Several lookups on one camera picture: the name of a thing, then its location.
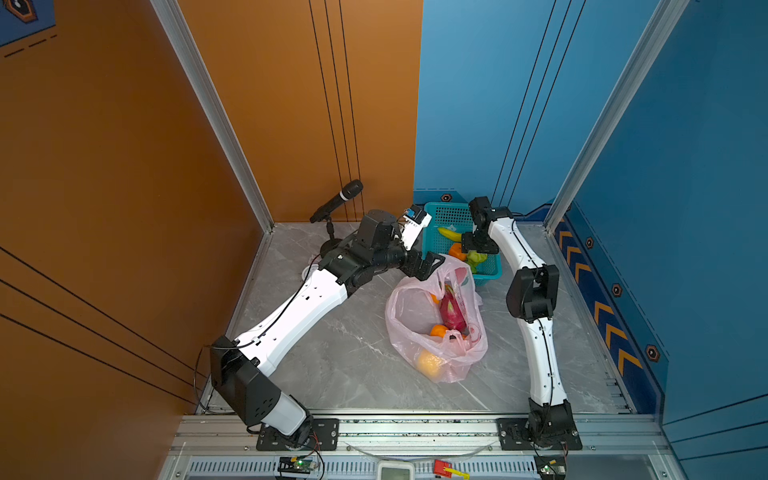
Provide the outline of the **pink dragon fruit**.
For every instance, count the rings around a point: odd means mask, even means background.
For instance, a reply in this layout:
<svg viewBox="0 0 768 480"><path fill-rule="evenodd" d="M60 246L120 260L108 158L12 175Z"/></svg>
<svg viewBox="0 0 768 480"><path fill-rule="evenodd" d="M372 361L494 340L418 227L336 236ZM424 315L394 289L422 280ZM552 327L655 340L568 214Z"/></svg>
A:
<svg viewBox="0 0 768 480"><path fill-rule="evenodd" d="M466 316L450 283L444 285L444 295L439 303L439 313L447 330L458 331L462 335L469 333Z"/></svg>

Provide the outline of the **pink plastic bag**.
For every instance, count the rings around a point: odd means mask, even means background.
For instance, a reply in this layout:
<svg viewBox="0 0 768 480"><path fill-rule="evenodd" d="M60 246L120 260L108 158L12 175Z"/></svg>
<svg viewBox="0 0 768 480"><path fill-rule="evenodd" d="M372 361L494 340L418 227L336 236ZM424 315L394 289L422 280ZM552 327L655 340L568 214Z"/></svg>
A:
<svg viewBox="0 0 768 480"><path fill-rule="evenodd" d="M464 380L488 351L488 338L468 264L449 257L426 280L404 278L385 309L390 343L435 383Z"/></svg>

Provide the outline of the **orange tangerine fruit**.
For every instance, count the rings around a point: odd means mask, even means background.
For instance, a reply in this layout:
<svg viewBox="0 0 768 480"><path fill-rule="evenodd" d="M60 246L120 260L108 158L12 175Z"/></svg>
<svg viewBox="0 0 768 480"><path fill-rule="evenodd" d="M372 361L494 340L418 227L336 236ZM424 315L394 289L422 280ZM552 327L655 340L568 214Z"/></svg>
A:
<svg viewBox="0 0 768 480"><path fill-rule="evenodd" d="M467 261L467 254L462 250L462 244L461 243L458 243L458 242L454 243L450 247L450 249L448 251L448 254L450 256L452 256L452 257L462 261L462 262L466 262Z"/></svg>

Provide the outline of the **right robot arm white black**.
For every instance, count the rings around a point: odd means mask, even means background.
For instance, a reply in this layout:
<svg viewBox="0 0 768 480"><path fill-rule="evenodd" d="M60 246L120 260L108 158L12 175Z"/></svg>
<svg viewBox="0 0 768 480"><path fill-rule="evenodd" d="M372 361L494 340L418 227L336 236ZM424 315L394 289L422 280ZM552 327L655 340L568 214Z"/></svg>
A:
<svg viewBox="0 0 768 480"><path fill-rule="evenodd" d="M530 441L537 448L565 448L569 440L578 439L578 432L553 338L560 272L530 246L508 208L477 197L469 203L469 211L473 230L461 235L462 249L499 254L513 272L506 305L518 322L528 360Z"/></svg>

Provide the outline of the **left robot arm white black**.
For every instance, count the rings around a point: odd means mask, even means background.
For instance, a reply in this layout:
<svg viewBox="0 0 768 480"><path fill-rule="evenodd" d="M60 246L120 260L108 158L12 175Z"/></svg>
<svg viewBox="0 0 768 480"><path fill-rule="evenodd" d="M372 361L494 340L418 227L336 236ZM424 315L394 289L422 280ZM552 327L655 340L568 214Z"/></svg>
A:
<svg viewBox="0 0 768 480"><path fill-rule="evenodd" d="M247 427L276 430L296 447L312 435L313 417L272 380L285 355L326 314L375 276L398 269L423 281L441 266L442 255L416 247L432 217L413 205L396 217L371 210L343 239L328 241L312 260L297 290L269 316L235 339L209 348L212 388Z"/></svg>

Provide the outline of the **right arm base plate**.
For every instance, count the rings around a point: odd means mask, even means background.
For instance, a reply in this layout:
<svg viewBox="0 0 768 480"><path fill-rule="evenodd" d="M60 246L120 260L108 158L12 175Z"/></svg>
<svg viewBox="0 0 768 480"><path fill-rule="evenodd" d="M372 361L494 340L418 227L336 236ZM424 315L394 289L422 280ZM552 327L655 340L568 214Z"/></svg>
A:
<svg viewBox="0 0 768 480"><path fill-rule="evenodd" d="M504 451L564 450L580 451L583 443L573 421L551 425L531 425L528 418L498 418L498 439Z"/></svg>

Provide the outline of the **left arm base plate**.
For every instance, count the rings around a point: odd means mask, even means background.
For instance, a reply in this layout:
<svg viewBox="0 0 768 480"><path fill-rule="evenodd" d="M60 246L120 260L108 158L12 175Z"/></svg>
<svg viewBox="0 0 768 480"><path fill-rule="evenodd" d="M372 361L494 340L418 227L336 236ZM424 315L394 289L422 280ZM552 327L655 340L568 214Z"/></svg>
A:
<svg viewBox="0 0 768 480"><path fill-rule="evenodd" d="M262 452L309 452L315 449L322 453L336 451L339 440L338 418L313 418L304 423L299 431L285 436L273 427L263 426L257 437L256 449Z"/></svg>

